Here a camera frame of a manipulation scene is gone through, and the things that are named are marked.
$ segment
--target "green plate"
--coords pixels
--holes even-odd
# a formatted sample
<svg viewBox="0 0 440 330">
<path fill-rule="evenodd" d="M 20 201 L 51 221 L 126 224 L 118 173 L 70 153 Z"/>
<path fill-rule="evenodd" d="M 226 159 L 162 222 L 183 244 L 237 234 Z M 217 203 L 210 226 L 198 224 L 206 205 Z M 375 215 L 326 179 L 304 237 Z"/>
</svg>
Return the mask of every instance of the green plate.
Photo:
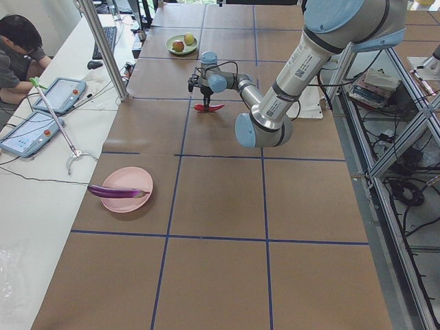
<svg viewBox="0 0 440 330">
<path fill-rule="evenodd" d="M 184 41 L 184 35 L 183 34 L 179 34 L 179 35 L 177 35 L 177 36 L 172 36 L 171 38 L 169 38 L 167 41 L 166 41 L 166 49 L 170 52 L 170 53 L 173 53 L 173 54 L 175 54 L 175 55 L 187 55 L 187 54 L 189 54 L 189 53 L 192 53 L 193 51 L 195 51 L 196 49 L 197 49 L 197 39 L 196 38 L 194 38 L 194 43 L 191 45 L 191 46 L 188 46 L 188 45 L 185 45 L 185 48 L 184 48 L 184 50 L 182 51 L 182 52 L 176 52 L 174 49 L 173 49 L 173 43 L 176 41 L 176 40 L 182 40 L 182 41 Z"/>
</svg>

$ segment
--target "cable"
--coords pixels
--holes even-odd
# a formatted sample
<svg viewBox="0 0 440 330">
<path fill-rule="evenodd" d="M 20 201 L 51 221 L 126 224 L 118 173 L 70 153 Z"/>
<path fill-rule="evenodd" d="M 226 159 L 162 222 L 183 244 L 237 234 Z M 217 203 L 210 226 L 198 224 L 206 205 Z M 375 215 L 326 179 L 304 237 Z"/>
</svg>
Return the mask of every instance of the cable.
<svg viewBox="0 0 440 330">
<path fill-rule="evenodd" d="M 121 31 L 121 33 L 119 34 L 119 37 L 118 37 L 118 39 L 116 40 L 116 42 L 115 42 L 115 47 L 116 47 L 116 45 L 119 43 L 119 40 L 121 39 L 121 36 L 124 34 L 124 29 L 125 29 L 125 23 L 124 22 L 122 22 L 122 20 L 121 20 L 121 23 L 122 23 L 122 31 Z"/>
<path fill-rule="evenodd" d="M 44 128 L 47 127 L 48 125 L 49 125 L 49 124 L 46 124 L 46 125 L 44 125 L 44 126 L 42 126 L 42 127 L 37 127 L 36 129 L 32 129 L 31 131 L 27 131 L 27 132 L 24 133 L 24 134 L 3 137 L 3 138 L 0 139 L 0 142 L 5 142 L 6 140 L 11 140 L 11 139 L 15 139 L 15 138 L 21 138 L 22 136 L 26 136 L 26 135 L 29 134 L 29 133 L 36 132 L 36 131 L 40 131 L 41 129 L 44 129 Z"/>
<path fill-rule="evenodd" d="M 427 100 L 428 99 L 428 96 L 433 96 L 433 95 L 435 95 L 435 94 L 437 94 L 437 93 L 439 93 L 440 92 L 440 89 L 438 89 L 438 90 L 436 90 L 436 91 L 433 91 L 432 93 L 429 93 L 429 94 L 427 94 L 427 95 L 425 95 L 425 96 L 422 96 L 422 97 L 420 97 L 420 98 L 415 98 L 413 101 L 414 102 L 417 102 L 417 101 L 421 101 L 421 100 Z"/>
<path fill-rule="evenodd" d="M 379 157 L 377 156 L 377 153 L 374 151 L 374 146 L 375 146 L 375 143 L 378 142 L 379 140 L 376 140 L 374 143 L 371 142 L 371 139 L 370 139 L 370 137 L 369 137 L 369 135 L 368 135 L 368 133 L 371 133 L 371 132 L 370 132 L 369 130 L 366 129 L 365 124 L 364 124 L 364 121 L 361 120 L 359 107 L 356 105 L 356 103 L 353 103 L 353 106 L 354 106 L 354 108 L 355 108 L 355 110 L 356 110 L 356 116 L 357 116 L 357 119 L 359 120 L 359 123 L 360 123 L 361 129 L 362 129 L 362 132 L 364 133 L 364 137 L 365 137 L 365 139 L 366 139 L 366 142 L 368 143 L 368 146 L 370 147 L 371 156 L 373 157 L 374 160 L 377 160 Z"/>
<path fill-rule="evenodd" d="M 368 65 L 368 67 L 366 67 L 366 69 L 364 70 L 364 71 L 362 71 L 361 73 L 359 73 L 359 74 L 356 74 L 356 75 L 354 75 L 353 77 L 352 77 L 352 79 L 350 79 L 350 81 L 347 81 L 347 82 L 344 82 L 344 83 L 342 83 L 342 84 L 339 84 L 339 85 L 322 85 L 323 87 L 341 87 L 341 86 L 346 86 L 346 85 L 350 85 L 350 84 L 352 84 L 352 83 L 354 83 L 362 74 L 364 74 L 365 72 L 367 72 L 372 66 L 373 66 L 373 64 L 374 64 L 374 62 L 377 60 L 377 58 L 379 57 L 379 55 L 382 53 L 382 50 L 380 50 L 377 54 L 376 54 L 376 56 L 375 56 L 375 58 L 371 61 L 371 63 Z M 310 85 L 308 85 L 308 86 L 314 86 L 314 87 L 321 87 L 320 85 L 313 85 L 313 84 L 310 84 Z"/>
<path fill-rule="evenodd" d="M 298 109 L 298 113 L 296 114 L 295 118 L 292 118 L 290 121 L 293 122 L 294 120 L 298 119 L 298 117 L 300 116 L 301 113 L 301 102 L 299 101 L 299 99 L 296 101 L 298 103 L 299 109 Z"/>
<path fill-rule="evenodd" d="M 55 179 L 38 179 L 36 177 L 25 177 L 24 175 L 22 175 L 20 173 L 16 173 L 16 172 L 14 172 L 12 170 L 8 170 L 8 169 L 6 169 L 6 168 L 4 168 L 2 166 L 0 166 L 0 168 L 2 170 L 6 171 L 6 172 L 9 172 L 9 173 L 11 173 L 13 175 L 16 175 L 16 176 L 21 177 L 21 178 L 26 179 L 26 180 L 34 180 L 34 181 L 39 181 L 39 182 L 57 182 L 57 183 L 60 183 L 60 184 L 78 184 L 80 186 L 88 186 L 89 185 L 87 182 L 64 181 L 64 180 L 55 180 Z"/>
<path fill-rule="evenodd" d="M 127 17 L 130 17 L 131 23 L 125 23 L 125 22 L 124 22 L 124 20 L 126 20 Z M 120 20 L 120 22 L 121 22 L 122 24 L 124 24 L 124 25 L 130 25 L 130 26 L 133 25 L 133 19 L 131 18 L 131 15 L 126 15 L 126 16 L 122 17 L 122 19 Z"/>
<path fill-rule="evenodd" d="M 388 179 L 388 184 L 396 200 L 410 207 L 423 205 L 425 201 L 424 190 L 428 186 L 420 189 L 408 180 L 402 179 Z"/>
<path fill-rule="evenodd" d="M 411 230 L 410 232 L 408 232 L 408 234 L 406 234 L 406 237 L 409 237 L 410 235 L 414 234 L 416 231 L 422 229 L 423 227 L 432 225 L 436 222 L 440 221 L 440 217 L 436 218 L 435 220 L 432 220 L 430 222 L 424 223 L 423 225 L 420 225 L 419 227 L 416 227 L 415 229 Z"/>
<path fill-rule="evenodd" d="M 321 88 L 321 91 L 324 94 L 325 100 L 327 101 L 327 104 L 329 105 L 329 109 L 331 111 L 333 111 L 333 105 L 331 104 L 329 94 L 327 94 L 327 90 L 325 89 L 325 87 L 324 87 L 324 85 L 322 84 L 322 81 L 321 81 L 321 70 L 319 70 L 318 74 L 316 74 L 316 78 L 318 80 L 318 86 L 319 86 L 319 88 Z"/>
<path fill-rule="evenodd" d="M 29 107 L 31 108 L 32 111 L 34 110 L 34 108 L 32 108 L 32 104 L 30 104 L 30 99 L 29 99 L 29 97 L 30 97 L 30 96 L 37 96 L 37 95 L 40 95 L 40 94 L 39 94 L 39 93 L 31 93 L 31 94 L 28 94 L 28 95 L 25 97 L 25 99 L 27 100 L 27 103 L 29 104 Z"/>
<path fill-rule="evenodd" d="M 16 156 L 14 159 L 8 160 L 7 162 L 4 162 L 4 163 L 0 163 L 0 165 L 6 165 L 6 164 L 9 164 L 9 163 L 12 163 L 14 160 L 17 160 L 19 158 L 20 158 L 20 156 Z"/>
<path fill-rule="evenodd" d="M 212 70 L 212 69 L 216 69 L 216 68 L 218 68 L 218 67 L 221 67 L 221 66 L 223 66 L 223 65 L 225 65 L 225 64 L 230 64 L 230 63 L 232 63 L 232 64 L 235 65 L 234 85 L 236 85 L 236 84 L 237 84 L 237 79 L 239 78 L 239 65 L 238 65 L 237 62 L 235 62 L 235 61 L 233 61 L 233 60 L 228 60 L 228 61 L 226 61 L 226 62 L 224 62 L 224 63 L 222 63 L 222 64 L 213 65 L 213 66 L 205 67 L 205 68 L 203 68 L 203 67 L 196 67 L 195 69 L 197 70 L 197 72 L 200 73 L 200 76 L 201 76 L 203 79 L 206 79 L 206 72 L 207 72 L 207 71 L 210 71 L 210 70 Z"/>
</svg>

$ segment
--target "white desk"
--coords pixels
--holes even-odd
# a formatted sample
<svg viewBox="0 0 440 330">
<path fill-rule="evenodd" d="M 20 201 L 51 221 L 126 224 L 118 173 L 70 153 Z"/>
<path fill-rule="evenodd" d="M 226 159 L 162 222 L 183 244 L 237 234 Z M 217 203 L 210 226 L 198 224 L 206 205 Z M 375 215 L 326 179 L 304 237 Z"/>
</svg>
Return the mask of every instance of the white desk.
<svg viewBox="0 0 440 330">
<path fill-rule="evenodd" d="M 110 15 L 100 18 L 103 26 L 113 25 Z M 127 61 L 134 63 L 131 53 L 134 38 L 129 25 L 116 25 L 118 38 L 121 34 L 122 37 L 114 56 L 122 68 Z M 49 85 L 56 77 L 85 79 L 90 80 L 86 94 L 94 94 L 110 78 L 105 66 L 87 69 L 93 46 L 93 36 L 83 18 L 41 76 L 41 84 Z M 64 117 L 66 132 L 77 149 L 100 156 L 118 103 L 115 89 L 110 89 Z M 15 114 L 27 117 L 29 104 L 24 102 Z M 21 121 L 12 117 L 10 123 Z M 0 136 L 10 129 L 4 128 Z M 63 136 L 58 134 L 34 158 L 17 159 L 2 167 L 26 177 L 89 182 L 96 162 L 91 157 L 75 160 L 69 177 L 65 163 L 71 154 Z M 2 153 L 0 163 L 13 158 Z M 41 306 L 86 187 L 30 181 L 1 169 L 0 182 L 0 329 L 28 330 Z"/>
</svg>

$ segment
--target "apple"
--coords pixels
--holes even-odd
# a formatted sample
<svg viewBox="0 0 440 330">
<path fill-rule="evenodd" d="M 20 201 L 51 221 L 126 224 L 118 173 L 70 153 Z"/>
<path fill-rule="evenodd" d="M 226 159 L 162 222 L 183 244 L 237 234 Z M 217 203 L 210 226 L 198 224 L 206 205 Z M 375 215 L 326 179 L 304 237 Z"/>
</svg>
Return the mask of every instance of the apple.
<svg viewBox="0 0 440 330">
<path fill-rule="evenodd" d="M 185 44 L 182 40 L 177 39 L 173 42 L 173 50 L 175 52 L 182 53 L 184 48 L 185 48 Z"/>
<path fill-rule="evenodd" d="M 192 45 L 194 43 L 194 34 L 192 34 L 191 32 L 185 33 L 184 41 L 185 44 L 187 44 L 188 46 Z"/>
</svg>

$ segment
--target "reacher grabber tool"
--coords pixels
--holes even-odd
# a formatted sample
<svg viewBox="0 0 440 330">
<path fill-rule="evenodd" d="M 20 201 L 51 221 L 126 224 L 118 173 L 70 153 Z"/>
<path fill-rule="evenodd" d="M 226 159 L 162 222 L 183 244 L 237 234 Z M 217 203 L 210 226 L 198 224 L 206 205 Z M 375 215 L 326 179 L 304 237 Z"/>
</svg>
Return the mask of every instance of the reacher grabber tool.
<svg viewBox="0 0 440 330">
<path fill-rule="evenodd" d="M 72 170 L 71 170 L 72 162 L 74 160 L 77 160 L 79 157 L 90 156 L 94 160 L 98 161 L 98 158 L 95 157 L 90 151 L 81 151 L 81 150 L 78 150 L 77 148 L 75 148 L 74 144 L 69 139 L 69 136 L 67 135 L 66 131 L 64 130 L 64 127 L 62 126 L 62 124 L 58 120 L 58 117 L 56 116 L 55 111 L 53 110 L 49 100 L 44 95 L 43 90 L 41 89 L 41 88 L 44 88 L 44 87 L 40 85 L 39 78 L 38 77 L 31 78 L 31 79 L 29 79 L 29 81 L 35 86 L 36 91 L 38 92 L 38 94 L 40 94 L 41 99 L 45 103 L 45 105 L 46 105 L 47 109 L 49 110 L 51 116 L 53 117 L 56 125 L 59 127 L 60 132 L 63 134 L 64 139 L 66 140 L 67 144 L 69 145 L 70 150 L 72 151 L 72 155 L 66 161 L 67 174 L 71 175 L 71 173 L 72 173 Z"/>
</svg>

